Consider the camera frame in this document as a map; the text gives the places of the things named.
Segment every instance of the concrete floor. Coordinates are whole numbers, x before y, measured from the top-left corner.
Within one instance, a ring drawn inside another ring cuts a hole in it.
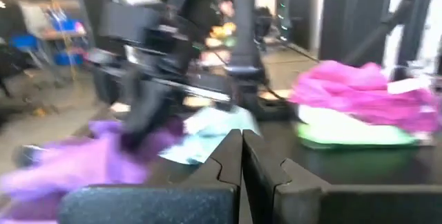
[[[274,89],[291,88],[294,78],[299,72],[305,71],[314,62],[293,51],[283,51],[268,55],[264,58],[267,73]],[[70,77],[67,68],[62,69],[66,77]],[[37,73],[33,82],[47,84],[52,79],[44,73]],[[53,140],[60,140],[72,135],[84,126],[87,121],[99,110],[95,100],[95,93],[91,76],[87,71],[77,71],[77,83],[68,83],[62,88],[51,85],[43,86],[41,91],[26,84],[24,76],[10,80],[8,86],[12,89],[16,99],[13,104],[22,104],[20,95],[24,92],[31,94],[31,98],[45,104],[59,107],[59,113],[52,113],[44,117],[31,114],[15,115],[2,126],[0,130],[0,174],[12,171],[15,166],[12,156],[15,149],[23,144],[46,144]],[[0,105],[10,100],[0,97]]]

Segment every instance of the black metal frame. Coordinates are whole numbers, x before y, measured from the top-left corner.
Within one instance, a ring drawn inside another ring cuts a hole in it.
[[[441,40],[439,41],[439,52],[437,55],[436,74],[439,76],[442,75],[442,36]]]
[[[345,64],[353,64],[372,45],[390,33],[397,25],[404,24],[403,36],[398,52],[398,66],[407,66],[409,61],[416,59],[421,45],[422,33],[431,0],[402,0],[398,9],[387,16],[381,25],[373,30],[368,37],[361,42],[343,60]]]

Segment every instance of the metal bar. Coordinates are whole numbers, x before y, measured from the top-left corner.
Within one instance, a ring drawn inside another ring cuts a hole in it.
[[[439,52],[436,58],[436,65],[437,65],[436,74],[438,76],[442,76],[442,36],[441,40],[439,41]]]
[[[249,55],[256,47],[253,39],[255,37],[255,25],[253,11],[255,0],[235,0],[235,23],[237,42],[233,49],[232,58],[236,54]]]
[[[380,38],[383,38],[390,33],[398,24],[402,22],[404,17],[410,12],[412,3],[410,0],[402,0],[399,7],[394,13],[392,13],[383,23],[373,30],[357,47],[346,55],[343,59],[344,64],[352,65],[355,61],[360,59],[367,50],[369,50],[373,44],[375,44]]]
[[[409,17],[405,21],[401,45],[398,52],[398,65],[407,66],[416,59],[421,46],[422,33],[431,0],[414,0]]]

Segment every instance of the black equipment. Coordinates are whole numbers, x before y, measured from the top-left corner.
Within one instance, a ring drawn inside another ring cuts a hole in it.
[[[276,0],[276,20],[283,41],[310,49],[311,0]]]
[[[439,55],[437,56],[437,69],[436,69],[436,74],[438,76],[442,75],[442,37],[441,40],[439,41]]]
[[[367,7],[379,1],[383,3]],[[334,2],[345,5],[328,9]],[[407,66],[419,51],[430,0],[402,0],[395,12],[388,12],[389,4],[390,0],[324,0],[320,58],[352,66],[381,64],[385,36],[403,24],[397,65]]]
[[[100,35],[122,41],[137,53],[136,64],[128,65],[128,76],[134,81],[128,88],[134,93],[131,111],[125,118],[126,149],[136,149],[147,133],[179,111],[177,107],[182,106],[188,94],[211,98],[229,110],[233,92],[237,91],[238,104],[259,120],[289,115],[283,100],[275,103],[258,98],[259,85],[268,88],[269,82],[254,39],[268,32],[270,22],[250,21],[255,19],[254,0],[235,2],[236,46],[225,68],[235,89],[226,77],[187,76],[191,61],[200,56],[201,51],[195,47],[204,43],[212,26],[220,25],[219,18],[206,15],[215,12],[213,0],[163,1],[145,6],[107,1],[103,7]],[[259,11],[268,18],[265,9]]]
[[[92,49],[89,51],[89,62],[92,64],[93,82],[97,98],[107,104],[113,104],[121,98],[121,81],[109,69],[122,67],[124,57],[105,50]]]
[[[125,56],[123,44],[99,33],[103,2],[110,0],[79,0],[84,12],[84,27],[88,42],[94,48],[100,48],[119,56]]]

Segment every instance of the wall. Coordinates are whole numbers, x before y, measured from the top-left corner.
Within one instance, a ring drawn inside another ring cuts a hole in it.
[[[320,31],[321,31],[321,16],[323,14],[324,0],[311,0],[311,37],[310,37],[310,52],[314,55],[318,53],[320,47]]]
[[[50,22],[39,5],[20,3],[20,6],[29,33],[37,34],[41,29],[50,27]]]

